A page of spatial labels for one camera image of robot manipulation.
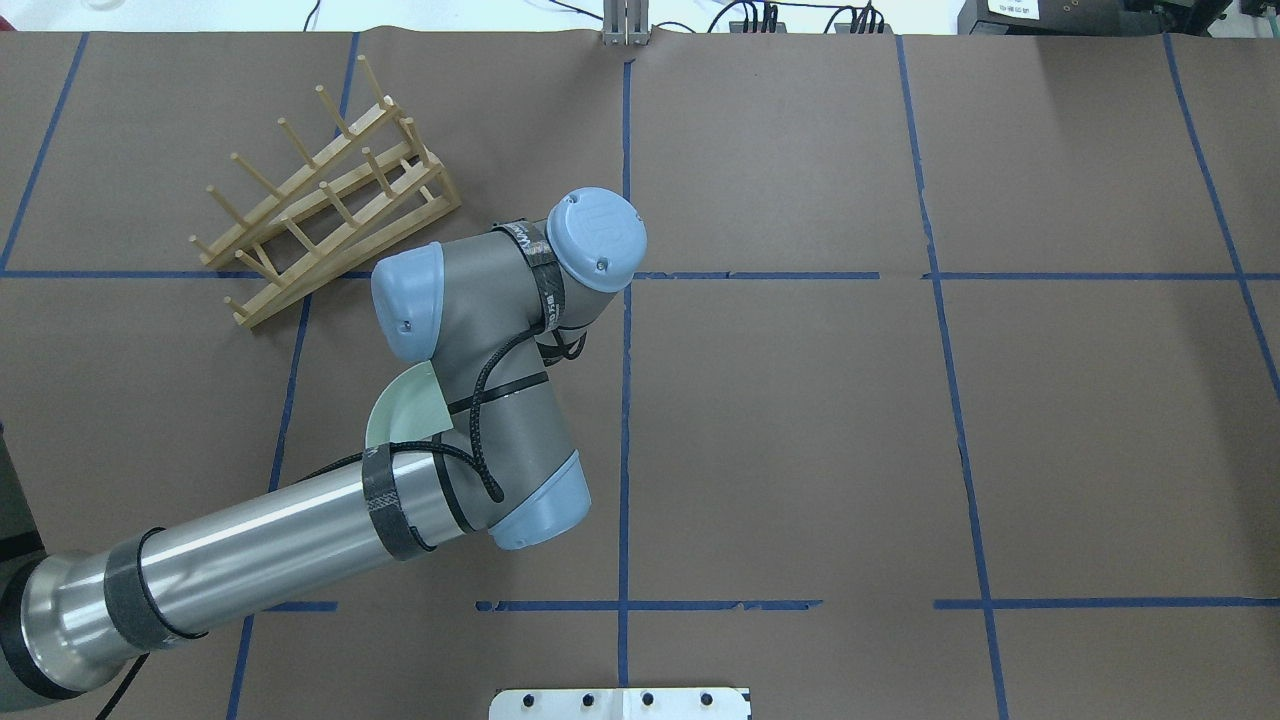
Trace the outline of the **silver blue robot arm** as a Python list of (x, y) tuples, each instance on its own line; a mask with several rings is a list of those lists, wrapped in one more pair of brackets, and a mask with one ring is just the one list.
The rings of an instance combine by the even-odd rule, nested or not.
[(101, 553), (49, 553), (3, 455), (3, 710), (106, 685), (123, 669), (314, 589), (474, 532), (522, 550), (591, 497), (547, 370), (631, 283), (646, 227), (622, 195), (568, 192), (545, 219), (376, 263), (372, 304), (411, 372), (365, 448), (293, 484)]

